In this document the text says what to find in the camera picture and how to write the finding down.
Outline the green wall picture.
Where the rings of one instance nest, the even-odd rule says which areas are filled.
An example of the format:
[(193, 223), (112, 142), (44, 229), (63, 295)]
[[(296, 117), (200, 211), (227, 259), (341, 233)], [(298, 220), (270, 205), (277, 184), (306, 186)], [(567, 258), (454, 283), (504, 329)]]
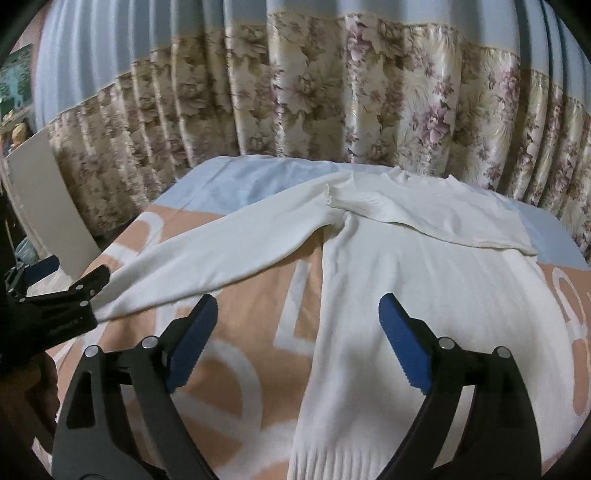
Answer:
[(33, 45), (28, 44), (8, 55), (0, 71), (1, 121), (32, 103)]

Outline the blue floral curtain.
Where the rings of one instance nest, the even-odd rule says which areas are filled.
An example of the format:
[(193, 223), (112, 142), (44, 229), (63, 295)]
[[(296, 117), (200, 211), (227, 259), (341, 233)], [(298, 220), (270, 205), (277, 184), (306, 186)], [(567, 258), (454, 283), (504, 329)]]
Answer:
[(55, 1), (34, 102), (94, 235), (266, 154), (452, 175), (590, 251), (590, 62), (546, 1)]

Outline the white board panel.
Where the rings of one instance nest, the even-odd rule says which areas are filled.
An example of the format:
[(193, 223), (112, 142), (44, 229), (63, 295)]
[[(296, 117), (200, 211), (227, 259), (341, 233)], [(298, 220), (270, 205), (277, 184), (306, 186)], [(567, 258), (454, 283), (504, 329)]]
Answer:
[(79, 279), (100, 249), (68, 192), (46, 129), (1, 160), (1, 179), (39, 257), (57, 256), (61, 271)]

